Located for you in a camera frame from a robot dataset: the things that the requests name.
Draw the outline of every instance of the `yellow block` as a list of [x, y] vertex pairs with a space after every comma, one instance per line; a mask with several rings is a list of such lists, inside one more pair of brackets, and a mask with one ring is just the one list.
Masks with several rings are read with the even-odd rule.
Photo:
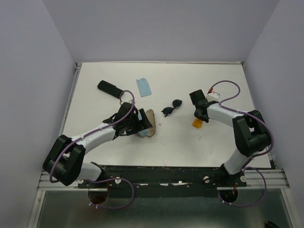
[[195, 120], [192, 123], [192, 126], [196, 128], [201, 128], [202, 125], [203, 125], [203, 121], [198, 118], [195, 118]]

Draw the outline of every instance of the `purple cable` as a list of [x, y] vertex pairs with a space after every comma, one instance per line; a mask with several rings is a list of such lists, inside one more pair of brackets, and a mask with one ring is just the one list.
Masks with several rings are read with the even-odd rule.
[[246, 167], [244, 169], [245, 170], [248, 170], [248, 169], [252, 169], [252, 170], [255, 170], [258, 172], [258, 174], [261, 175], [262, 179], [263, 179], [263, 182], [264, 182], [264, 185], [265, 185], [265, 189], [264, 189], [264, 193], [263, 193], [263, 196], [255, 203], [252, 203], [252, 204], [245, 204], [245, 205], [240, 205], [240, 204], [233, 204], [233, 203], [228, 203], [226, 201], [224, 201], [221, 196], [220, 196], [220, 193], [218, 191], [218, 198], [220, 199], [220, 201], [222, 201], [222, 203], [226, 204], [226, 205], [229, 205], [229, 206], [233, 206], [233, 207], [238, 207], [238, 208], [248, 208], [248, 207], [252, 207], [252, 206], [255, 206], [257, 204], [259, 204], [260, 202], [262, 202], [262, 200], [265, 198], [266, 196], [266, 193], [267, 193], [267, 185], [266, 185], [266, 180], [265, 180], [265, 177], [263, 176], [263, 174], [256, 168], [253, 168], [253, 167]]
[[[134, 98], [134, 95], [133, 95], [133, 93], [132, 93], [131, 91], [129, 91], [129, 90], [124, 90], [124, 91], [122, 91], [122, 93], [121, 93], [120, 96], [119, 96], [119, 100], [120, 100], [120, 102], [122, 101], [121, 98], [122, 98], [122, 95], [123, 95], [125, 92], [128, 92], [128, 93], [131, 94], [131, 96], [132, 96], [132, 106], [131, 106], [130, 110], [127, 112], [127, 114], [124, 115], [121, 119], [117, 120], [116, 122], [110, 123], [110, 124], [108, 124], [107, 126], [102, 127], [101, 129], [98, 128], [98, 129], [92, 130], [92, 131], [90, 131], [90, 132], [84, 134], [84, 135], [83, 135], [83, 138], [86, 138], [86, 137], [88, 137], [88, 136], [91, 135], [91, 134], [94, 134], [94, 133], [96, 133], [96, 132], [98, 132], [98, 131], [102, 131], [102, 130], [105, 129], [105, 128], [108, 128], [108, 127], [110, 127], [110, 126], [113, 126], [113, 125], [118, 124], [119, 122], [121, 122], [122, 120], [124, 120], [124, 119], [133, 111], [133, 108], [134, 108], [134, 106], [135, 106], [135, 98]], [[63, 149], [63, 151], [59, 154], [59, 156], [58, 156], [58, 158], [56, 159], [56, 161], [54, 162], [54, 165], [53, 165], [53, 167], [52, 167], [52, 169], [51, 169], [51, 172], [50, 172], [50, 174], [49, 174], [49, 181], [50, 181], [51, 183], [57, 183], [57, 182], [59, 182], [58, 180], [53, 180], [53, 175], [54, 175], [55, 167], [58, 165], [59, 160], [61, 159], [61, 157], [63, 156], [63, 154], [66, 153], [67, 150], [68, 150], [73, 144], [77, 143], [77, 142], [80, 141], [80, 140], [82, 140], [81, 137], [79, 137], [78, 139], [75, 139], [75, 140], [72, 141], [69, 145], [67, 145], [67, 146]]]
[[268, 131], [269, 134], [270, 134], [270, 141], [271, 141], [270, 143], [271, 143], [271, 144], [270, 144], [270, 147], [268, 148], [268, 150], [266, 150], [266, 151], [263, 152], [263, 153], [258, 153], [258, 154], [256, 154], [256, 155], [253, 155], [253, 156], [251, 157], [251, 159], [248, 161], [248, 163], [246, 164], [246, 165], [248, 165], [248, 164], [251, 162], [251, 160], [252, 160], [253, 158], [258, 157], [258, 156], [265, 155], [265, 154], [269, 153], [269, 152], [273, 149], [273, 147], [274, 147], [274, 142], [275, 142], [275, 141], [274, 141], [274, 136], [273, 136], [271, 130], [267, 127], [267, 125], [266, 125], [263, 121], [261, 121], [259, 118], [255, 117], [254, 115], [252, 115], [252, 114], [250, 114], [250, 113], [247, 113], [247, 112], [238, 111], [238, 110], [236, 110], [236, 109], [229, 108], [229, 107], [226, 107], [226, 106], [223, 106], [223, 105], [222, 105], [223, 102], [232, 100], [233, 98], [236, 98], [236, 97], [240, 94], [240, 92], [241, 92], [241, 88], [239, 87], [239, 85], [238, 85], [237, 83], [235, 83], [235, 82], [233, 82], [233, 81], [229, 81], [229, 80], [222, 80], [222, 81], [219, 81], [219, 82], [215, 83], [213, 86], [211, 86], [211, 88], [213, 88], [214, 86], [216, 86], [217, 84], [222, 83], [222, 82], [228, 82], [228, 83], [234, 84], [234, 85], [238, 88], [238, 92], [237, 92], [236, 95], [234, 95], [234, 96], [232, 96], [232, 97], [229, 97], [229, 98], [226, 98], [226, 99], [222, 100], [222, 101], [219, 103], [219, 106], [222, 107], [222, 108], [224, 108], [224, 109], [226, 109], [226, 110], [229, 110], [229, 111], [232, 111], [232, 112], [235, 112], [235, 113], [240, 113], [240, 114], [243, 114], [243, 115], [247, 115], [247, 116], [249, 116], [250, 118], [255, 119], [255, 120], [258, 121], [260, 124], [262, 124], [262, 125], [267, 129], [267, 131]]
[[119, 207], [105, 207], [105, 206], [102, 206], [102, 205], [99, 205], [99, 204], [93, 204], [93, 203], [91, 202], [91, 197], [89, 196], [89, 201], [90, 201], [89, 206], [90, 206], [90, 205], [93, 205], [93, 206], [95, 206], [95, 207], [99, 207], [99, 208], [103, 208], [103, 209], [112, 209], [112, 210], [116, 210], [116, 209], [125, 208], [125, 207], [129, 206], [129, 205], [132, 203], [132, 201], [133, 201], [133, 199], [134, 199], [134, 187], [133, 187], [132, 183], [129, 182], [129, 181], [128, 181], [127, 179], [125, 179], [125, 178], [110, 178], [110, 179], [106, 179], [106, 180], [89, 181], [89, 182], [90, 182], [90, 183], [104, 183], [104, 182], [107, 182], [107, 181], [114, 181], [114, 180], [122, 180], [122, 181], [125, 181], [125, 182], [127, 182], [127, 183], [131, 186], [131, 189], [132, 189], [132, 196], [131, 196], [130, 200], [129, 200], [126, 204], [124, 204], [124, 205], [122, 205], [122, 206], [119, 206]]

